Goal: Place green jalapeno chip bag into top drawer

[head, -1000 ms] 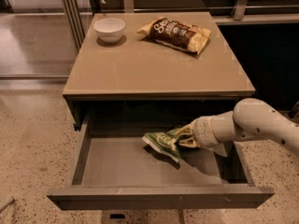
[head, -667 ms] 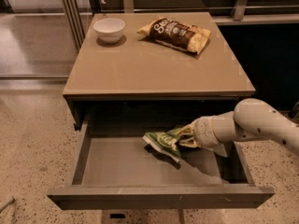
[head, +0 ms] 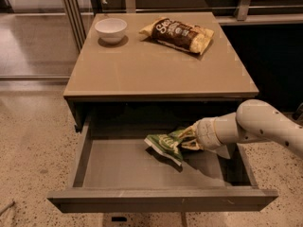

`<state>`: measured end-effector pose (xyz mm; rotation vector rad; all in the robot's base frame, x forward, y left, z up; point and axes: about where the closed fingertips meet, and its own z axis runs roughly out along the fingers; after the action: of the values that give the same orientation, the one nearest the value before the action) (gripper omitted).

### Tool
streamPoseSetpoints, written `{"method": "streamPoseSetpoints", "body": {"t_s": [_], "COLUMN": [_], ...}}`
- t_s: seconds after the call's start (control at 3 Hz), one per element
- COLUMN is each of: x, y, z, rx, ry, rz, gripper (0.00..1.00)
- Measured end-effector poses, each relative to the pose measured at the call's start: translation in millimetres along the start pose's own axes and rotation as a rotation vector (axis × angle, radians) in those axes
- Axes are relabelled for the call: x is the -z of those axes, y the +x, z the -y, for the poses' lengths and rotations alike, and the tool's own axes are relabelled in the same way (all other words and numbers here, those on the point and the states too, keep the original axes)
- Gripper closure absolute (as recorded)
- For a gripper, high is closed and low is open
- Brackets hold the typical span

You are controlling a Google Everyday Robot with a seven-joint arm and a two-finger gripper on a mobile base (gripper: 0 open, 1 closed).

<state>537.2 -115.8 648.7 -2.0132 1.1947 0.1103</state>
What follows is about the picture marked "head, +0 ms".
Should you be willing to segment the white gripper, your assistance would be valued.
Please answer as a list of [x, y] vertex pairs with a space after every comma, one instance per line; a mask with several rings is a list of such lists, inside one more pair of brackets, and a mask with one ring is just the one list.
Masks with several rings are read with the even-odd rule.
[[214, 150], [223, 145], [220, 142], [216, 130], [215, 130], [215, 120], [216, 117], [205, 117], [200, 119], [183, 129], [178, 137], [181, 139], [184, 138], [195, 138], [193, 140], [183, 141], [181, 147], [188, 150]]

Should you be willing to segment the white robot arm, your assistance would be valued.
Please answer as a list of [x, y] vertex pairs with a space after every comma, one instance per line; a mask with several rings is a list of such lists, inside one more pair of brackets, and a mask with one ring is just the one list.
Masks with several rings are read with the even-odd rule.
[[199, 148], [207, 150], [234, 143], [273, 141], [303, 157], [303, 128], [258, 99], [242, 102], [234, 113], [200, 119], [179, 137], [185, 135], [193, 137]]

